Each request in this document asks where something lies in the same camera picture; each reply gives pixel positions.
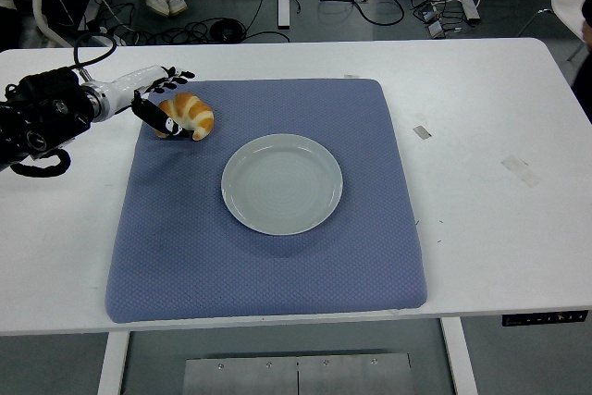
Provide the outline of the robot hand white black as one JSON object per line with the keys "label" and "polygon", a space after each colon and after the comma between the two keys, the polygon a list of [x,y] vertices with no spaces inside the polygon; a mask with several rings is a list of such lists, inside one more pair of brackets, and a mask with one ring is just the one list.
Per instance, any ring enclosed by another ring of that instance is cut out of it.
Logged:
{"label": "robot hand white black", "polygon": [[87,97],[93,102],[92,122],[106,121],[128,108],[154,130],[166,136],[188,137],[189,132],[169,117],[144,95],[165,90],[174,90],[187,83],[195,75],[189,71],[151,66],[124,75],[112,82],[88,81],[82,85]]}

